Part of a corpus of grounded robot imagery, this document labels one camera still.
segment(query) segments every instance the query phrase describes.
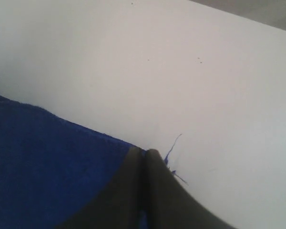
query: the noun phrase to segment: blue fabric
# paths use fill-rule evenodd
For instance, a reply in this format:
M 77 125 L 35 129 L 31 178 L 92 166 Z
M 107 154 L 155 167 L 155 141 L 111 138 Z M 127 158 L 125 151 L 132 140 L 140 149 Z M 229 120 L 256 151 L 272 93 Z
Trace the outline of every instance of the blue fabric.
M 0 96 L 0 229 L 65 221 L 109 182 L 130 146 Z

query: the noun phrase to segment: blue cloth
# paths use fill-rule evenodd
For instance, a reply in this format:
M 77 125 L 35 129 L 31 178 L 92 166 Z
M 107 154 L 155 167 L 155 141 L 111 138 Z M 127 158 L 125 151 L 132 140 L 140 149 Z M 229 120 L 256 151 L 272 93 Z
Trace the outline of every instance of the blue cloth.
M 110 181 L 130 146 L 0 96 L 0 229 L 65 221 Z

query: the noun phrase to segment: dark fabric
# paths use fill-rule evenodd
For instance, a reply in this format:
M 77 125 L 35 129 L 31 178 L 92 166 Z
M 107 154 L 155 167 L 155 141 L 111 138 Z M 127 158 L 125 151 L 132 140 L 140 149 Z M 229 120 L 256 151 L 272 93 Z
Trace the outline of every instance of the dark fabric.
M 0 229 L 65 221 L 109 182 L 130 146 L 0 96 Z

